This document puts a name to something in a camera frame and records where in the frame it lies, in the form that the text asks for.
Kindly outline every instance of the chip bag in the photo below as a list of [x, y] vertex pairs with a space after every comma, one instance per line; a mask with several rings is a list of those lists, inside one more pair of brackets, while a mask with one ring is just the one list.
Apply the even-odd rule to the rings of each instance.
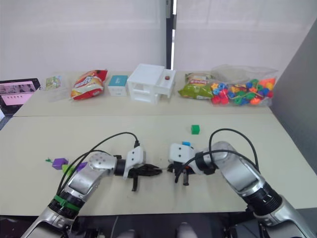
[[189, 73], [185, 75], [186, 85], [178, 91], [185, 98], [213, 98], [211, 82], [213, 76], [205, 73]]
[[107, 72], [107, 70], [92, 70], [81, 75], [71, 90], [71, 98], [81, 100], [101, 94]]

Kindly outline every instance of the green cable tie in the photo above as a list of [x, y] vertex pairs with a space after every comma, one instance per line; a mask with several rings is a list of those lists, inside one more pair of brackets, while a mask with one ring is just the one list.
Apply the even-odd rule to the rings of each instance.
[[75, 206], [75, 205], [69, 203], [67, 200], [61, 198], [61, 197], [58, 196], [58, 195], [55, 195], [55, 196], [54, 196], [54, 199], [55, 199], [57, 202], [59, 202], [60, 206], [62, 206], [62, 207], [67, 207], [67, 208], [69, 208], [69, 209], [71, 209], [71, 210], [74, 210], [74, 211], [77, 211], [77, 212], [79, 212], [79, 210], [80, 210], [80, 207], [77, 207], [77, 206]]

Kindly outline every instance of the purple block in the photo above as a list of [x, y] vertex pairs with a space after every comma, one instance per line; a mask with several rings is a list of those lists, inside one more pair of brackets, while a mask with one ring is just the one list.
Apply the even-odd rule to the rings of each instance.
[[76, 169], [77, 172], [81, 171], [85, 166], [86, 166], [87, 162], [83, 162], [80, 163], [80, 165], [78, 166], [78, 168]]
[[62, 165], [68, 165], [68, 160], [65, 158], [54, 159], [52, 167], [56, 170], [61, 170]]

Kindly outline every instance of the gray wall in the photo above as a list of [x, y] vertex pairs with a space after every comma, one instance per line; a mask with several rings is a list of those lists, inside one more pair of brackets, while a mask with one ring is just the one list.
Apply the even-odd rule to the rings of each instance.
[[277, 82], [271, 109], [317, 174], [317, 21]]

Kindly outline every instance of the green block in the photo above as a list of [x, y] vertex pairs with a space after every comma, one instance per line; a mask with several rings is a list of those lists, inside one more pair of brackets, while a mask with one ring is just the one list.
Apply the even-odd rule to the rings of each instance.
[[200, 132], [199, 125], [192, 125], [192, 135], [198, 135]]
[[[68, 169], [69, 165], [62, 165], [61, 169], [63, 170], [63, 173], [66, 172], [66, 170]], [[70, 176], [70, 174], [73, 172], [74, 167], [71, 167], [70, 170], [68, 171], [67, 175]]]

